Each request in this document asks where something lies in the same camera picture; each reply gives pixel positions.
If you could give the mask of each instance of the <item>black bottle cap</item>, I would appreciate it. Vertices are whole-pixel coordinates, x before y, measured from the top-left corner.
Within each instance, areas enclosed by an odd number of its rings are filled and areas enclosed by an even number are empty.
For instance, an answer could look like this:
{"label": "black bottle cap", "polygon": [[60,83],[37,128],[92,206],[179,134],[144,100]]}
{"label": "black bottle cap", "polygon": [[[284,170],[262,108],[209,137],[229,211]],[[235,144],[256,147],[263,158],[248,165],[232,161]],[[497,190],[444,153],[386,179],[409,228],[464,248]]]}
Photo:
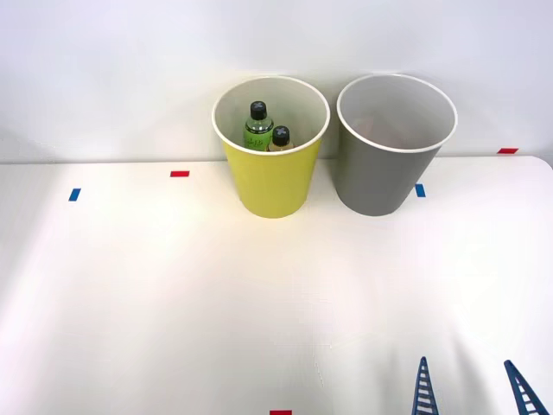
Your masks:
{"label": "black bottle cap", "polygon": [[284,125],[279,125],[273,130],[273,143],[283,147],[290,142],[290,130]]}
{"label": "black bottle cap", "polygon": [[252,102],[250,105],[250,116],[256,120],[266,119],[267,105],[263,101]]}

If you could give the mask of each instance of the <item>paper cup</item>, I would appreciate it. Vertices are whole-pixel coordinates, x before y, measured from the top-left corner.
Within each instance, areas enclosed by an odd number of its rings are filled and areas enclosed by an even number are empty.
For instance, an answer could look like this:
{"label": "paper cup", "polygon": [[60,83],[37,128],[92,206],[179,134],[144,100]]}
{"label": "paper cup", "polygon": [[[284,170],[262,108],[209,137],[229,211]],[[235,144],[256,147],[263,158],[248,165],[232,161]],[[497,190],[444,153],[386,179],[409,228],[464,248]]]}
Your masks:
{"label": "paper cup", "polygon": [[338,116],[336,190],[346,206],[370,216],[401,206],[457,126],[445,93],[401,74],[348,84],[338,97]]}
{"label": "paper cup", "polygon": [[[250,104],[257,100],[267,105],[275,125],[289,128],[294,149],[269,153],[244,147],[244,124]],[[248,210],[264,218],[282,218],[302,206],[329,120],[323,95],[310,84],[285,76],[247,80],[219,98],[213,107],[213,128]]]}

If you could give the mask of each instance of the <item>cup rim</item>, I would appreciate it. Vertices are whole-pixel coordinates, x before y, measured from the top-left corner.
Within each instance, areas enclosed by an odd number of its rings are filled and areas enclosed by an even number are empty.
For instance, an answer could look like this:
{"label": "cup rim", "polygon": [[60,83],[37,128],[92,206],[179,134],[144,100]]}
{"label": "cup rim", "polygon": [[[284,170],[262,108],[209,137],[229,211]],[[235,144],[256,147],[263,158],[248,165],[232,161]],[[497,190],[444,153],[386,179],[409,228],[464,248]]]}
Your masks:
{"label": "cup rim", "polygon": [[[419,148],[419,149],[397,149],[395,147],[388,147],[386,145],[374,143],[373,141],[361,136],[357,131],[355,131],[346,122],[346,120],[342,116],[342,110],[341,110],[341,100],[344,96],[344,93],[349,88],[351,88],[352,86],[354,86],[355,84],[357,84],[358,82],[360,82],[362,80],[366,80],[368,78],[390,78],[390,77],[397,77],[397,78],[405,78],[405,79],[408,79],[408,80],[414,80],[415,82],[419,82],[421,84],[424,84],[425,86],[429,86],[434,91],[439,93],[443,98],[445,98],[446,102],[449,104],[451,110],[453,111],[454,124],[453,124],[453,127],[451,128],[451,131],[449,132],[449,134],[442,141],[440,141],[436,144],[432,144],[428,147],[422,147],[422,148]],[[340,92],[340,95],[338,95],[338,102],[336,103],[336,109],[337,109],[337,112],[338,112],[338,118],[340,119],[340,122],[342,123],[342,125],[344,125],[344,127],[346,127],[346,129],[354,137],[356,137],[357,139],[361,140],[362,142],[364,142],[366,144],[369,144],[373,147],[376,147],[377,149],[391,151],[391,152],[394,152],[394,153],[423,153],[424,151],[430,151],[430,150],[437,149],[437,148],[441,147],[442,145],[444,145],[454,135],[455,130],[457,129],[457,124],[459,122],[458,115],[457,115],[457,108],[455,108],[455,105],[454,105],[453,101],[448,97],[448,95],[446,95],[446,93],[444,91],[442,91],[437,86],[434,86],[434,85],[430,84],[426,80],[421,80],[417,77],[410,76],[410,75],[405,75],[405,74],[402,74],[402,73],[374,73],[374,74],[362,76],[361,78],[357,78],[356,80],[351,81],[349,84],[344,86],[344,89],[342,89],[341,92]]]}
{"label": "cup rim", "polygon": [[[242,86],[243,84],[247,84],[248,82],[252,82],[254,80],[266,80],[266,79],[280,79],[280,80],[290,80],[297,82],[298,84],[302,84],[303,86],[308,87],[311,89],[314,93],[317,94],[317,96],[321,99],[325,106],[325,111],[327,113],[325,124],[322,126],[321,130],[309,141],[307,141],[305,144],[300,145],[299,147],[294,147],[290,150],[285,151],[278,151],[278,152],[269,152],[269,151],[256,151],[256,150],[250,150],[246,149],[245,147],[242,147],[241,145],[238,145],[228,138],[225,137],[225,134],[223,134],[219,127],[217,126],[217,122],[215,121],[215,112],[217,111],[217,107],[219,106],[220,101],[225,97],[230,91],[232,91],[234,88],[237,88],[238,86]],[[213,125],[213,128],[215,129],[215,132],[219,136],[221,140],[223,140],[225,143],[230,145],[236,150],[243,151],[244,153],[249,153],[254,156],[269,156],[269,157],[275,157],[275,156],[286,156],[287,154],[296,153],[297,151],[302,151],[303,149],[308,148],[311,144],[316,143],[319,139],[321,139],[322,135],[325,133],[325,131],[328,128],[328,124],[330,123],[330,105],[328,105],[327,99],[325,96],[314,86],[308,84],[307,82],[303,80],[298,80],[296,78],[292,78],[290,76],[283,76],[283,75],[263,75],[263,76],[257,76],[255,78],[249,78],[247,80],[243,80],[242,82],[239,82],[238,84],[232,86],[231,88],[227,89],[223,94],[221,94],[217,100],[215,101],[215,104],[213,105],[213,109],[211,112],[211,122]]]}

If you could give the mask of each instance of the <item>gray cup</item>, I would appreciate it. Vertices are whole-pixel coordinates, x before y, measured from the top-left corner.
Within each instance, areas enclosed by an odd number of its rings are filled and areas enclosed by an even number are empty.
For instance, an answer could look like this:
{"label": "gray cup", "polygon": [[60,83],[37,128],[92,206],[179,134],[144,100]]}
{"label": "gray cup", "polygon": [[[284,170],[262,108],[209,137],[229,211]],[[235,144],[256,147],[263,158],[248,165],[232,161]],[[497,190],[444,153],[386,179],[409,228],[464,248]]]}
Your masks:
{"label": "gray cup", "polygon": [[348,84],[338,97],[338,116],[336,190],[346,206],[370,216],[401,206],[457,126],[445,93],[401,74]]}

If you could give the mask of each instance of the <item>small bottle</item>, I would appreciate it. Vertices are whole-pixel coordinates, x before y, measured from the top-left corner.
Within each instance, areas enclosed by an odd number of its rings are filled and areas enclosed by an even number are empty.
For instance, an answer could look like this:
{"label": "small bottle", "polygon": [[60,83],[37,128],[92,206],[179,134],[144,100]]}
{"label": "small bottle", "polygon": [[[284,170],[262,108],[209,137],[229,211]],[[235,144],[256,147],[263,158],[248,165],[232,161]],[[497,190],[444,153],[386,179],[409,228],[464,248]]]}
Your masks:
{"label": "small bottle", "polygon": [[290,141],[290,130],[284,125],[279,125],[273,130],[273,139],[267,146],[267,151],[285,151],[294,148]]}
{"label": "small bottle", "polygon": [[244,126],[244,147],[250,150],[266,151],[270,143],[273,120],[267,116],[267,105],[255,101],[250,105],[250,117]]}

